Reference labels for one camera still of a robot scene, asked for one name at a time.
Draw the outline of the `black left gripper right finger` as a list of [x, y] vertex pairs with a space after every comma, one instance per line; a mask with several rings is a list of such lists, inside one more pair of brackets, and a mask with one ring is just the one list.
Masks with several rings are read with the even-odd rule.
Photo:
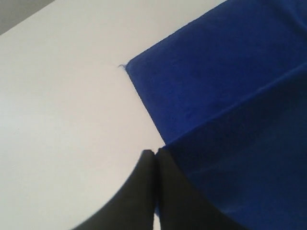
[[242, 226], [211, 204], [178, 168], [171, 154], [159, 149], [158, 209], [163, 230], [241, 230]]

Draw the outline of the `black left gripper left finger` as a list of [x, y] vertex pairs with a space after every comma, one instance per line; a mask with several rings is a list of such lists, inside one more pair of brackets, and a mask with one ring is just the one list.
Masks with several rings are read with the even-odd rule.
[[154, 227], [155, 156], [144, 150], [123, 186], [76, 230], [152, 230]]

